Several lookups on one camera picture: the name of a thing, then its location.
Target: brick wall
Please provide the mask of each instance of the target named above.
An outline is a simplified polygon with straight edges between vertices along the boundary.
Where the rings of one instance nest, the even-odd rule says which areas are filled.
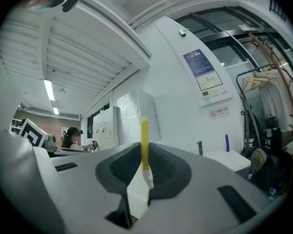
[[[48,134],[53,134],[57,138],[57,145],[60,147],[62,142],[60,140],[62,134],[62,127],[78,127],[80,129],[80,121],[68,120],[68,119],[58,119],[53,117],[45,117],[40,115],[34,115],[31,113],[16,111],[14,117],[18,119],[29,119],[42,130],[46,131]],[[78,145],[81,145],[81,138],[78,137]]]

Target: fluorescent light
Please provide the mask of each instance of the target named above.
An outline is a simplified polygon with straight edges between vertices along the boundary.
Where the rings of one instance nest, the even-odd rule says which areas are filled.
[[[55,113],[56,115],[59,114],[59,111],[58,111],[58,109],[57,109],[56,107],[53,108],[53,111],[54,111],[54,113]]]
[[[50,80],[44,80],[45,89],[50,100],[54,100],[52,82]]]

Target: woman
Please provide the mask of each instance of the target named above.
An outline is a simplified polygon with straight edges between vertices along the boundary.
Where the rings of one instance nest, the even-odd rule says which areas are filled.
[[[77,127],[68,128],[67,133],[63,137],[62,147],[81,151],[80,146],[75,144],[75,142],[77,142],[77,137],[80,137],[82,134],[83,131]]]

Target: yellow handle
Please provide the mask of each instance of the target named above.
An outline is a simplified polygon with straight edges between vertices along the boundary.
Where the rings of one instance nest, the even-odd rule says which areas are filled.
[[[141,121],[141,167],[142,171],[148,171],[148,147],[149,147],[148,118],[143,117]]]

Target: no smoking sign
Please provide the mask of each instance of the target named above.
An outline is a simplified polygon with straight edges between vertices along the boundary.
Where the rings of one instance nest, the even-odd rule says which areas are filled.
[[[222,106],[218,108],[214,108],[212,110],[209,110],[209,117],[211,119],[217,119],[220,117],[224,117],[230,114],[229,107],[228,106]]]

